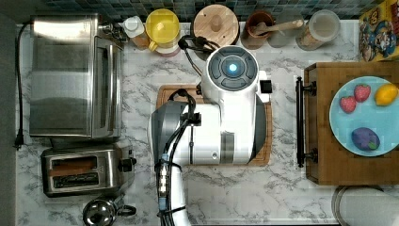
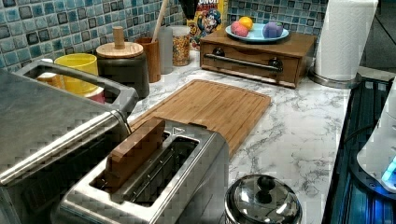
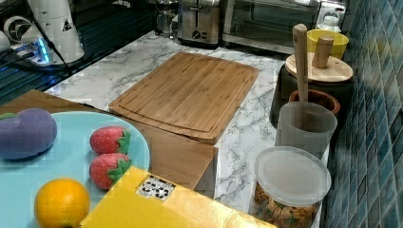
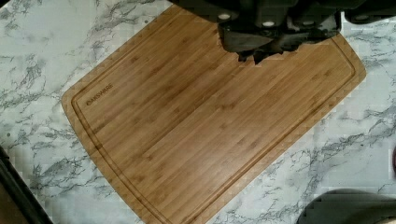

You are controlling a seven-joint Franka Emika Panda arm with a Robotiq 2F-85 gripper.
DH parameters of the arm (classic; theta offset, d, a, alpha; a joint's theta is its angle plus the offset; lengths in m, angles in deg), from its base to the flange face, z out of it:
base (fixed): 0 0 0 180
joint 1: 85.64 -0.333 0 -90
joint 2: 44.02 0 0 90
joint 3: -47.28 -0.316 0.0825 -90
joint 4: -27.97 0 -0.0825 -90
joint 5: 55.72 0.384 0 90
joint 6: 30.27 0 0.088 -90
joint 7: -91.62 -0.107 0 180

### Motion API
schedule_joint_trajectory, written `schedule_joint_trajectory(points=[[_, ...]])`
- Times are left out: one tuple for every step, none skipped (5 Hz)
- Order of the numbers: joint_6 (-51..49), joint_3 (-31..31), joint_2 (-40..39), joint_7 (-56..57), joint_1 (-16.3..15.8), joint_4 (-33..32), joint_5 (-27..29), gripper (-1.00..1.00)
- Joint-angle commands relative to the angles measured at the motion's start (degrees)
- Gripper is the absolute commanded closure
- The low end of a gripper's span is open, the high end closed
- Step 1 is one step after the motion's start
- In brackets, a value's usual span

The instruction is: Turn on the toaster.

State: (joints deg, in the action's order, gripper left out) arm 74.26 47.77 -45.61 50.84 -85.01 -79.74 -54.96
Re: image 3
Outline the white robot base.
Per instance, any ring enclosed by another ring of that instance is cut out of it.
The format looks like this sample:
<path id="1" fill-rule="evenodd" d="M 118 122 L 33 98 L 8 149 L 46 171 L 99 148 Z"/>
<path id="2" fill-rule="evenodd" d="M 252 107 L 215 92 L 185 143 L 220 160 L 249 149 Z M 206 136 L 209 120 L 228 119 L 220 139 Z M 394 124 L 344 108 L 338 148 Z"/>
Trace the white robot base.
<path id="1" fill-rule="evenodd" d="M 68 0 L 27 0 L 30 18 L 8 18 L 6 36 L 16 44 L 17 55 L 32 53 L 28 61 L 39 67 L 76 62 L 85 51 L 73 24 Z"/>

